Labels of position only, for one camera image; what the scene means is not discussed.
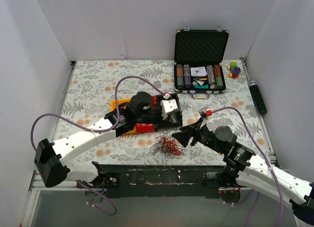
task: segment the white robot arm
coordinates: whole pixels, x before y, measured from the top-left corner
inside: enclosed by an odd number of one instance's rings
[[[199,113],[201,115],[199,121],[181,127],[181,132],[172,134],[181,145],[186,147],[190,138],[193,137],[192,146],[199,142],[223,154],[226,166],[220,177],[224,184],[243,185],[275,200],[279,200],[282,195],[283,204],[292,207],[296,217],[307,224],[314,225],[314,183],[298,179],[277,167],[269,166],[268,161],[251,149],[237,143],[237,136],[228,126],[220,126],[215,132],[209,131],[206,123],[212,111],[205,107]]]

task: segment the cable tie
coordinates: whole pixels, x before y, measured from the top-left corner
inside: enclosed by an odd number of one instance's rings
[[[95,140],[96,140],[96,146],[98,147],[99,143],[98,143],[98,140],[97,140],[97,135],[96,133],[94,132],[93,128],[90,128],[90,132],[93,133],[94,137],[95,137]]]
[[[268,167],[268,170],[269,170],[269,171],[272,171],[272,170],[274,169],[274,167],[275,167],[275,165],[274,165],[274,164],[271,164],[271,166]]]

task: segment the gray floor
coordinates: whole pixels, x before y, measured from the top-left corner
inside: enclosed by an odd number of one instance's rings
[[[120,198],[114,200],[117,215],[110,217],[86,205],[83,191],[41,191],[32,227],[237,227],[244,226],[255,196],[238,206],[202,197]],[[279,203],[260,195],[249,226],[274,226],[278,213]],[[284,210],[280,226],[296,226],[291,211]]]

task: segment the tangled red wire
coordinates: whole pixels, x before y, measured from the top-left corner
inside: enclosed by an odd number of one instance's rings
[[[175,139],[170,133],[160,133],[159,137],[156,138],[156,141],[157,143],[151,147],[151,151],[154,155],[157,152],[163,152],[166,160],[172,155],[183,155],[183,148],[176,144]]]

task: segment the patterned mat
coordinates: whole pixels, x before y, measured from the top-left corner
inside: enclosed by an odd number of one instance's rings
[[[199,109],[209,106],[212,110],[224,106],[236,107],[244,116],[254,138],[263,151],[268,151],[267,142],[262,134],[261,126],[252,101],[252,97],[243,74],[243,67],[237,62],[242,72],[237,79],[229,78],[226,66],[231,60],[222,62],[227,91],[220,95],[211,95],[208,100],[194,100],[190,94],[179,94],[183,111],[183,125],[198,120]],[[80,125],[89,126],[110,111],[110,101],[114,98],[115,85],[119,79],[128,75],[141,76],[148,79],[160,90],[174,92],[174,62],[171,60],[123,60],[123,61],[78,61],[62,115]],[[151,95],[158,93],[148,84],[138,79],[127,79],[119,86],[118,98],[131,98],[138,91]],[[216,113],[208,123],[210,130],[218,126],[229,126],[238,136],[237,141],[257,151],[249,138],[240,117],[231,110]],[[59,121],[54,139],[61,139],[79,131],[64,121]],[[101,164],[132,165],[225,165],[222,155],[211,149],[196,144],[185,148],[184,155],[172,156],[166,161],[161,153],[152,155],[151,146],[160,132],[133,134],[119,137],[99,144],[79,155],[75,160],[80,162],[97,161]]]

